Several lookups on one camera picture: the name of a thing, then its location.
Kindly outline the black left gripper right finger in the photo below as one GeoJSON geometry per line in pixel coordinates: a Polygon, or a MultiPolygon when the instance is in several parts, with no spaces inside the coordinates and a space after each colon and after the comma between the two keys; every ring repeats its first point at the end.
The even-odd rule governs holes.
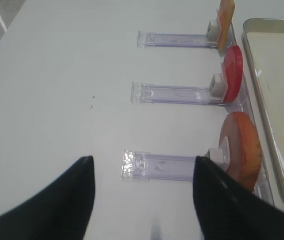
{"type": "Polygon", "coordinates": [[[284,212],[204,156],[195,161],[193,201],[207,240],[284,240],[284,212]]]}

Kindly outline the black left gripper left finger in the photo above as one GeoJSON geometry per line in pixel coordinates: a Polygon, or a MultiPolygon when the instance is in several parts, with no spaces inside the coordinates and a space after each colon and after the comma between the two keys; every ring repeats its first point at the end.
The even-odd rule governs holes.
{"type": "Polygon", "coordinates": [[[94,160],[84,156],[42,191],[0,215],[0,240],[82,240],[94,200],[94,160]]]}

